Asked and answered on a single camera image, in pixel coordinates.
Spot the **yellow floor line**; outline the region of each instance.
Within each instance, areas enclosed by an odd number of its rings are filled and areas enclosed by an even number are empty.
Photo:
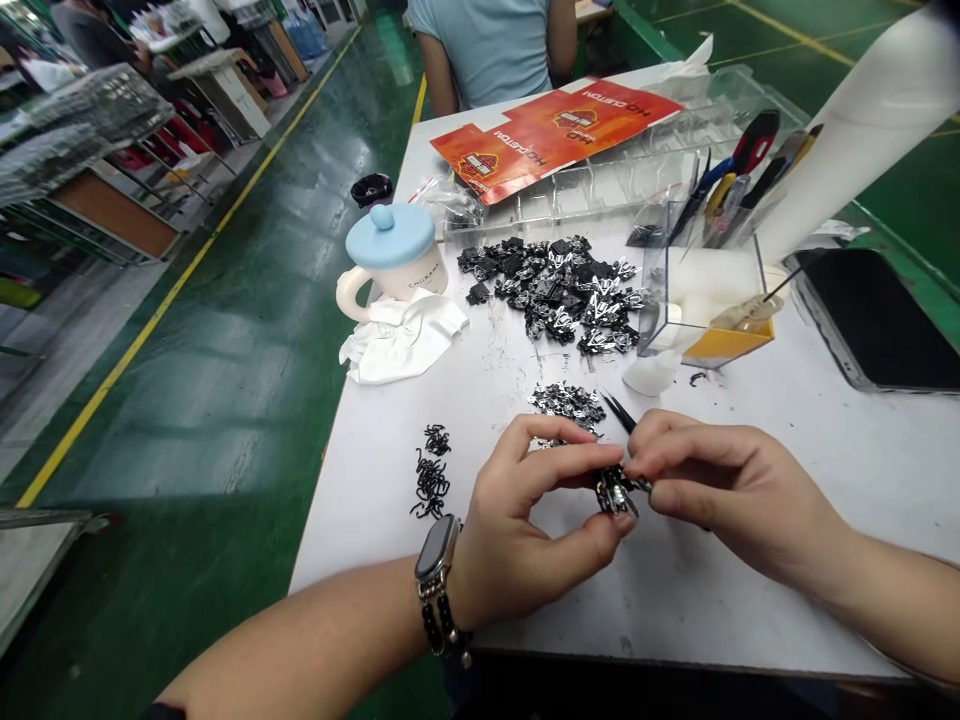
[[[50,481],[53,473],[55,473],[57,468],[60,467],[60,463],[63,462],[63,458],[70,451],[70,448],[73,447],[73,444],[80,436],[80,433],[83,432],[83,429],[87,426],[87,423],[90,422],[90,418],[93,417],[93,414],[97,411],[97,408],[99,408],[104,399],[106,399],[107,394],[113,389],[113,386],[116,385],[117,381],[120,379],[120,376],[123,375],[124,370],[126,370],[130,363],[133,362],[133,359],[137,356],[137,353],[140,352],[140,348],[143,347],[151,333],[153,333],[154,329],[163,319],[163,316],[166,315],[167,310],[170,309],[170,305],[173,304],[174,300],[176,300],[177,295],[180,294],[180,291],[183,289],[183,286],[186,284],[187,280],[190,279],[190,276],[193,275],[194,270],[197,269],[197,266],[200,264],[203,258],[206,257],[207,253],[210,251],[210,248],[213,247],[213,243],[216,242],[217,238],[220,236],[220,233],[227,226],[227,223],[230,222],[230,219],[234,216],[234,213],[237,212],[237,209],[243,204],[243,201],[247,199],[247,196],[250,194],[253,186],[257,184],[257,181],[263,175],[264,170],[266,170],[270,163],[273,162],[273,158],[276,157],[277,152],[286,142],[287,138],[290,136],[290,133],[293,132],[293,129],[303,119],[303,116],[306,114],[313,102],[317,99],[317,96],[320,94],[320,91],[323,90],[324,85],[327,84],[327,81],[330,79],[333,71],[336,69],[337,65],[340,64],[340,61],[343,59],[347,49],[349,49],[359,34],[360,28],[358,27],[350,37],[350,40],[347,42],[347,44],[343,46],[340,54],[337,55],[337,59],[327,71],[327,74],[324,75],[323,79],[320,80],[320,84],[317,85],[316,89],[310,94],[310,97],[307,98],[306,103],[304,103],[303,107],[300,108],[300,112],[298,112],[293,118],[293,122],[290,123],[290,127],[288,127],[280,136],[279,140],[277,140],[277,144],[273,146],[273,148],[267,154],[267,157],[264,158],[263,162],[260,164],[260,167],[257,168],[249,182],[247,182],[246,187],[243,188],[243,192],[240,193],[240,197],[238,197],[236,202],[234,202],[230,209],[227,210],[227,214],[223,216],[220,224],[217,225],[216,229],[203,244],[203,247],[200,248],[200,252],[197,253],[197,256],[187,266],[186,270],[183,271],[183,274],[179,277],[177,282],[174,283],[174,286],[170,288],[170,292],[167,293],[167,296],[163,299],[163,302],[160,303],[160,307],[158,307],[156,312],[153,313],[153,315],[147,321],[147,324],[143,326],[140,334],[137,335],[136,339],[123,354],[123,357],[120,358],[120,361],[114,366],[113,370],[110,371],[110,374],[107,375],[106,380],[104,380],[100,384],[100,387],[97,388],[97,391],[87,402],[77,419],[73,421],[70,429],[67,430],[67,434],[63,436],[63,439],[60,440],[60,442],[57,444],[57,447],[54,448],[53,453],[49,458],[47,458],[47,461],[43,464],[43,467],[40,468],[40,472],[37,473],[36,477],[23,493],[23,496],[17,501],[16,507],[30,507],[37,499],[37,496]]]
[[[779,20],[776,20],[770,17],[769,15],[766,15],[765,13],[762,13],[759,10],[750,7],[749,5],[744,5],[742,2],[740,2],[740,0],[727,0],[727,2],[729,2],[735,8],[742,10],[747,15],[750,15],[751,17],[759,20],[764,25],[772,27],[774,30],[778,30],[784,35],[787,35],[793,38],[801,45],[806,45],[812,50],[816,50],[821,55],[826,55],[831,60],[836,60],[838,63],[846,65],[847,67],[853,67],[854,65],[856,65],[856,63],[850,58],[848,58],[846,55],[843,55],[841,53],[838,53],[836,50],[832,50],[831,48],[828,48],[826,45],[823,45],[822,43],[817,42],[812,37],[808,35],[804,35],[802,32],[794,30],[792,27],[788,25],[784,25]]]
[[[668,15],[665,18],[659,18],[658,20],[654,20],[650,24],[659,25],[660,23],[670,22],[671,20],[676,20],[678,18],[690,17],[691,15],[699,15],[700,13],[707,12],[708,10],[716,10],[717,8],[721,8],[726,4],[727,2],[726,0],[724,0],[723,2],[716,3],[715,5],[705,5],[704,7],[697,8],[696,10],[687,10],[687,12],[685,13],[677,13],[676,15]]]
[[[420,78],[420,92],[417,94],[417,105],[413,109],[413,122],[411,125],[416,125],[420,122],[420,116],[423,114],[423,100],[427,96],[427,75],[424,73],[423,77]]]
[[[824,40],[836,40],[838,38],[850,37],[851,35],[857,35],[867,30],[875,30],[877,28],[886,27],[887,25],[892,25],[896,20],[884,20],[882,22],[871,23],[870,25],[864,25],[863,27],[854,28],[853,30],[845,30],[841,33],[834,33],[832,35],[824,35],[822,37],[816,38],[817,42],[823,42]],[[773,53],[783,52],[784,50],[795,50],[801,47],[808,47],[806,43],[795,42],[788,45],[781,45],[780,47],[770,48],[768,50],[758,50],[755,53],[747,53],[746,55],[738,55],[737,57],[727,58],[726,60],[717,60],[716,62],[708,63],[707,67],[717,67],[719,65],[729,65],[730,63],[740,62],[741,60],[750,60],[755,57],[762,57],[763,55],[772,55]]]

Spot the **fingernail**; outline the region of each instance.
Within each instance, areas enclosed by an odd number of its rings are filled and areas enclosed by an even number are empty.
[[[620,537],[625,537],[633,528],[637,526],[637,520],[630,513],[617,513],[613,516],[613,522],[620,532]]]
[[[680,496],[669,483],[659,482],[650,493],[650,507],[663,515],[670,515],[680,508]]]

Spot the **cardboard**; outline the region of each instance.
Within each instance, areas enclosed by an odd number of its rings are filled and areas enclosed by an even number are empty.
[[[485,205],[673,117],[683,106],[653,93],[595,80],[507,110],[488,131],[465,125],[431,140]]]

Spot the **green floor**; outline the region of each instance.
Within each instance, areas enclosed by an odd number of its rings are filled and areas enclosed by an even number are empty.
[[[630,1],[684,52],[715,32],[717,62],[764,53],[744,62],[811,113],[847,71],[808,46],[779,49],[797,41],[730,4]],[[811,37],[910,9],[749,2]],[[856,58],[880,29],[822,43]],[[122,522],[77,546],[38,621],[0,663],[0,717],[131,717],[216,637],[285,594],[344,379],[336,350],[352,323],[334,286],[349,265],[343,239],[361,216],[348,190],[369,172],[397,177],[420,77],[396,9],[362,28],[66,456],[38,505],[115,511]],[[864,198],[954,269],[960,250],[948,247],[952,227],[937,203],[946,203],[958,142],[927,140]],[[174,263],[0,486],[0,502],[19,497],[198,247]],[[359,714],[443,716],[437,666],[421,662]]]
[[[747,64],[760,82],[773,85],[810,115],[887,27],[920,6],[915,0],[618,2],[648,20],[684,55],[714,33],[711,67]],[[958,167],[960,124],[949,120],[860,201],[960,292],[953,214]]]

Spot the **blue lid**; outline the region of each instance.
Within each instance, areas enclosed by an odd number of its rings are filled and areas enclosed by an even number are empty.
[[[347,254],[367,270],[389,270],[423,255],[435,233],[419,205],[376,205],[347,233]]]

